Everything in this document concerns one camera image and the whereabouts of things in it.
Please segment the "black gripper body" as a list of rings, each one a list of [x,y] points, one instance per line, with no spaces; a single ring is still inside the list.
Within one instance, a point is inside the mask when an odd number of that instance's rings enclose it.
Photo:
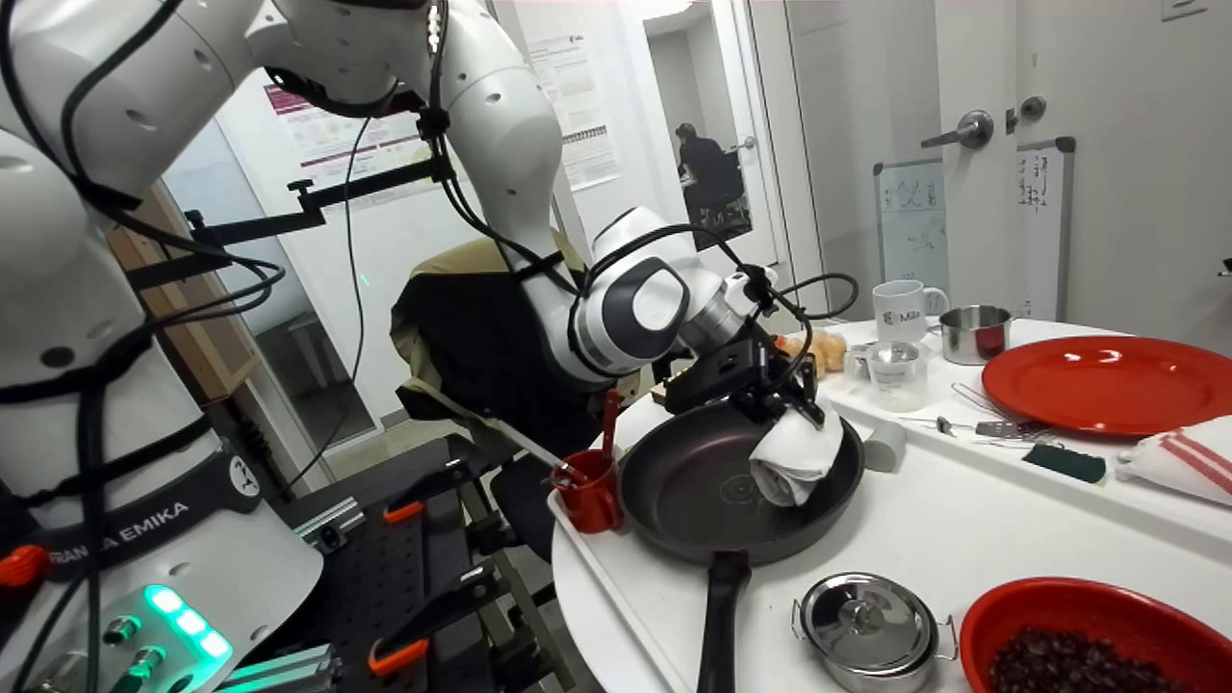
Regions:
[[[681,376],[664,383],[664,408],[673,417],[699,404],[731,404],[741,410],[752,394],[786,394],[790,395],[794,358],[766,336],[738,336],[735,343],[703,355]]]

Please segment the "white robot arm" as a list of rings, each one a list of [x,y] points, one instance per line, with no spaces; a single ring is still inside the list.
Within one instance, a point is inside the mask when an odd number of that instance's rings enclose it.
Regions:
[[[9,690],[214,684],[320,583],[324,555],[200,419],[107,233],[250,71],[355,125],[410,119],[467,177],[551,370],[608,383],[671,347],[723,347],[752,302],[641,209],[575,282],[551,231],[559,114],[482,0],[2,0],[2,486],[47,573],[2,637]]]

